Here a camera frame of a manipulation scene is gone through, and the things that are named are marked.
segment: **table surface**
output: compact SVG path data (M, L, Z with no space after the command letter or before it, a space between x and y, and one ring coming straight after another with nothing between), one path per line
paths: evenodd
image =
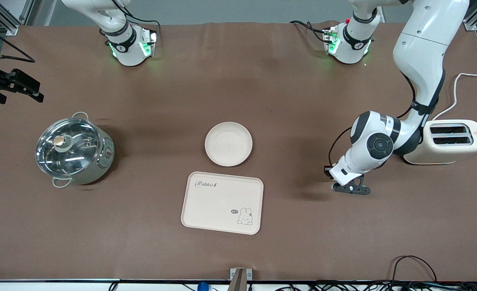
M358 114L409 106L392 61L402 28L381 24L370 53L344 65L292 24L165 26L157 58L124 67L92 27L21 27L10 40L37 62L0 68L21 68L46 97L8 94L0 105L0 278L227 278L248 267L257 280L383 279L397 256L413 254L439 280L477 280L477 154L445 166L393 156L366 175L369 196L335 193L323 174L331 143ZM452 103L456 74L477 73L474 32L458 32L445 69L437 112ZM458 97L444 117L477 121L477 78L461 79ZM36 165L36 142L76 111L114 139L115 162L99 182L55 189ZM253 136L237 167L205 155L207 132L224 121ZM349 146L340 140L332 158ZM260 231L184 227L194 171L261 179ZM431 279L411 260L397 278Z

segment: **lid knob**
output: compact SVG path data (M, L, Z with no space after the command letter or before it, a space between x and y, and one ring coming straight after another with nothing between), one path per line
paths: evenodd
M64 136L58 136L58 137L53 139L53 144L56 147L62 146L65 142L66 142L66 138L64 138Z

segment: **pot control panel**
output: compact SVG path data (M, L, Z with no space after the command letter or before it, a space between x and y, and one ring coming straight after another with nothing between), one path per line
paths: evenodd
M107 168L111 164L114 156L114 144L113 141L109 138L103 138L102 152L100 153L100 158L98 159L98 166L100 168Z

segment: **black circular joint cover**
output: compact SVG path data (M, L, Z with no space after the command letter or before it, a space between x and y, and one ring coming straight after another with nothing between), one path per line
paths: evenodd
M382 160L393 152L393 141L389 136L382 133L369 136L367 146L371 157L377 160Z

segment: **pot handle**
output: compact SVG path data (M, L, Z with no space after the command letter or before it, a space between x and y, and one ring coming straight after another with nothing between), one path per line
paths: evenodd
M71 182L73 181L74 179L72 177L69 177L69 178L59 178L59 177L53 177L52 178L52 184L55 188L66 188L69 186L69 184L71 184ZM63 186L59 186L56 184L57 181L68 181L65 185Z
M74 115L72 115L71 117L72 117L72 118L75 118L75 117L77 117L77 116L79 116L79 115L85 115L85 116L86 116L85 120L89 120L89 116L88 116L87 113L85 113L84 111L78 111L78 112L76 112Z

